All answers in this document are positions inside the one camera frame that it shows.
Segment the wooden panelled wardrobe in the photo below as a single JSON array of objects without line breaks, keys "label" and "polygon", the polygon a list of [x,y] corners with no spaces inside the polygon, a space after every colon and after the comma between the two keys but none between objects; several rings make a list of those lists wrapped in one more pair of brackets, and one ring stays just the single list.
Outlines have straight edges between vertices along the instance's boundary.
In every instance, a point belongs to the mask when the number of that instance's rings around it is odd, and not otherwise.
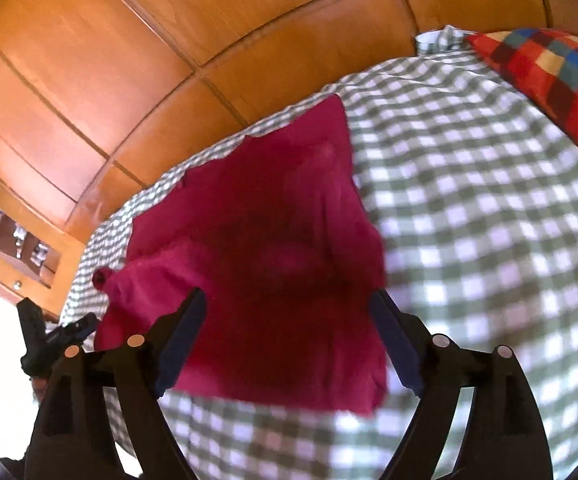
[{"label": "wooden panelled wardrobe", "polygon": [[204,146],[449,24],[578,33],[578,0],[0,0],[0,180],[83,240]]}]

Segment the red plaid pillow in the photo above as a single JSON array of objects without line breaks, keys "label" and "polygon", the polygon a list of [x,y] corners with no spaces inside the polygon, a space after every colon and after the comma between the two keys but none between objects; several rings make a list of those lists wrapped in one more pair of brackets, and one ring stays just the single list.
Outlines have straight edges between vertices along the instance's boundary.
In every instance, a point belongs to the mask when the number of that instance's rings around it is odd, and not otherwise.
[{"label": "red plaid pillow", "polygon": [[468,44],[578,147],[578,36],[550,28],[477,32]]}]

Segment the dark red garment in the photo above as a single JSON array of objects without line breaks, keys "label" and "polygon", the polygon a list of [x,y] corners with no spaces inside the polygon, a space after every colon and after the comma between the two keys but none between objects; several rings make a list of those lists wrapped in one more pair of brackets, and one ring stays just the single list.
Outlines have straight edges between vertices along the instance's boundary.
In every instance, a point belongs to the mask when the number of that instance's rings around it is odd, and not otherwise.
[{"label": "dark red garment", "polygon": [[381,237],[353,181],[339,96],[188,169],[132,222],[97,350],[175,311],[193,289],[207,316],[176,388],[190,396],[367,416],[387,390],[368,313],[385,285]]}]

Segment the wooden side shelf unit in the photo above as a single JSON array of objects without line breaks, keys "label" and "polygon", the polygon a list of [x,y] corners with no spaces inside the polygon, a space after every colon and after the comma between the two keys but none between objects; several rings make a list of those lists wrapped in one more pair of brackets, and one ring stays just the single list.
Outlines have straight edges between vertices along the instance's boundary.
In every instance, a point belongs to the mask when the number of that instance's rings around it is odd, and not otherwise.
[{"label": "wooden side shelf unit", "polygon": [[44,218],[0,180],[0,296],[27,297],[57,320],[84,243]]}]

